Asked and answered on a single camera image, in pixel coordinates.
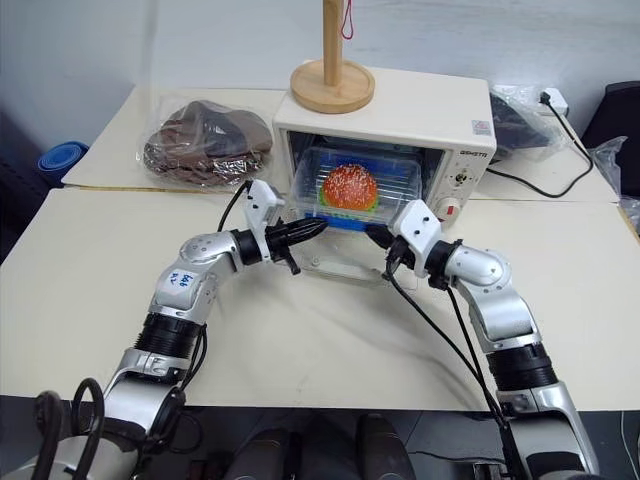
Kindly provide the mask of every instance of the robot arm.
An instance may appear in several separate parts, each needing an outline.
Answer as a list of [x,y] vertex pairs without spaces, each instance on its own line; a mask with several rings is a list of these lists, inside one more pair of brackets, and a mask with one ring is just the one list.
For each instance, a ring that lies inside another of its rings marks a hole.
[[[289,246],[327,226],[316,218],[283,223],[279,212],[284,200],[259,180],[252,182],[247,200],[248,230],[188,240],[160,275],[143,330],[124,352],[105,391],[104,429],[86,478],[128,479],[143,455],[167,447],[186,401],[184,389],[194,374],[192,357],[200,342],[206,342],[206,319],[219,288],[259,262],[285,260],[293,274],[299,273]],[[50,475],[44,478],[79,477],[76,470],[87,443],[86,435],[60,441]],[[3,478],[32,478],[37,464],[38,457]]]
[[597,474],[597,459],[565,384],[559,381],[529,307],[513,288],[511,266],[498,253],[443,240],[440,222],[424,202],[412,201],[389,226],[370,228],[416,276],[434,288],[451,286],[469,317],[494,376],[510,431],[501,432],[510,469],[532,479]]

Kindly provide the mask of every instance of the plastic bag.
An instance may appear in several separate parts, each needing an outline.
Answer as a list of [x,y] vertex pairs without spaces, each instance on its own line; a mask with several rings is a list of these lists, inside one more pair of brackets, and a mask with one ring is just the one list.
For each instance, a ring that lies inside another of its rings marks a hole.
[[627,137],[616,137],[589,150],[596,167],[598,167],[602,176],[609,182],[609,185],[613,187],[618,196],[620,196],[622,192],[622,172],[616,163],[616,154],[620,151],[622,144],[626,140]]
[[260,178],[272,146],[269,128],[253,112],[169,96],[151,115],[138,159],[173,182],[238,185]]
[[520,92],[491,90],[498,148],[491,163],[518,156],[545,160],[565,148],[568,139],[555,117],[545,117],[518,101]]
[[596,167],[598,167],[598,170],[602,173],[602,176],[606,178],[618,197],[620,197],[620,207],[625,211],[627,217],[629,217],[636,232],[640,234],[640,200],[621,195],[621,170],[616,163],[616,154],[620,151],[622,144],[627,138],[628,137],[613,138],[598,145],[596,148],[590,149],[589,153]]

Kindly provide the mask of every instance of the oven knob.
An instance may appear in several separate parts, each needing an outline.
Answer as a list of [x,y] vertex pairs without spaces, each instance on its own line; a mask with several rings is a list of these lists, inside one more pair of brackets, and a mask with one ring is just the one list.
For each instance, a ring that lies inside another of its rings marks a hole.
[[453,197],[443,198],[436,204],[434,212],[443,222],[452,222],[460,213],[460,200]]

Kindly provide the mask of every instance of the wooden rod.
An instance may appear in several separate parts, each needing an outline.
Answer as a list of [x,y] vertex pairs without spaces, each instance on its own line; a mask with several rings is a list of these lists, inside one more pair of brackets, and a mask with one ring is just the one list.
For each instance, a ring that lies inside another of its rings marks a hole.
[[323,0],[324,83],[335,87],[342,80],[342,12],[344,0]]

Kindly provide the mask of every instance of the white toaster oven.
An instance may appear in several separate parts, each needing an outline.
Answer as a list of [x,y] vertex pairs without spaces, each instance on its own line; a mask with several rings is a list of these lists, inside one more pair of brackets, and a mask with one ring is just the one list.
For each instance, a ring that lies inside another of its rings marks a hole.
[[[361,231],[368,223],[387,223],[404,204],[422,198],[442,222],[453,222],[496,151],[487,82],[382,68],[369,71],[375,93],[359,110],[313,112],[289,92],[276,112],[275,141],[290,167],[295,214],[327,217],[335,235]],[[379,191],[375,211],[339,212],[318,201],[323,179],[331,168],[345,163],[361,164],[374,173]],[[325,238],[331,258],[319,253],[306,266],[362,277],[345,270],[354,263],[359,270],[371,270],[370,261],[354,259],[356,252],[362,253],[361,237],[353,248],[347,237]],[[336,260],[336,250],[341,259]]]

